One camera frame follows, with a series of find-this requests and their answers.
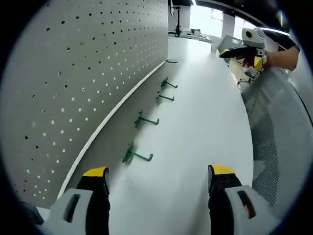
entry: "gray pegboard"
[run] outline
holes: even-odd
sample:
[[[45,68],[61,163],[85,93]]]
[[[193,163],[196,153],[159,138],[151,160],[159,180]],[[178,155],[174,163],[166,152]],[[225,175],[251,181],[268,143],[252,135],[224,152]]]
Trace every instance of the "gray pegboard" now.
[[[54,0],[31,20],[1,86],[1,147],[22,201],[56,200],[101,121],[167,58],[167,24],[167,0]]]

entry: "window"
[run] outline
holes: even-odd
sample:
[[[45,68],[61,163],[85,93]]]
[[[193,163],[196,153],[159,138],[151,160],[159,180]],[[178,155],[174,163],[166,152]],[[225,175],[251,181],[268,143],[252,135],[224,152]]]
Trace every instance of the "window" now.
[[[204,6],[192,6],[190,28],[200,29],[202,34],[222,36],[223,12]]]
[[[242,30],[243,28],[255,28],[256,26],[245,21],[240,17],[235,17],[235,28],[234,28],[234,37],[242,40]]]

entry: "desk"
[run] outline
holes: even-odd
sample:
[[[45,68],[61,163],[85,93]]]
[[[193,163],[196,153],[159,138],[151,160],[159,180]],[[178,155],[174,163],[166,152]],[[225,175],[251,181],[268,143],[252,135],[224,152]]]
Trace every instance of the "desk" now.
[[[207,166],[233,168],[244,185],[252,184],[253,150],[244,103],[223,59],[210,57],[211,45],[169,38],[166,64],[169,80],[163,101],[135,139],[134,158],[121,167],[111,183],[112,235],[210,234],[207,207]]]

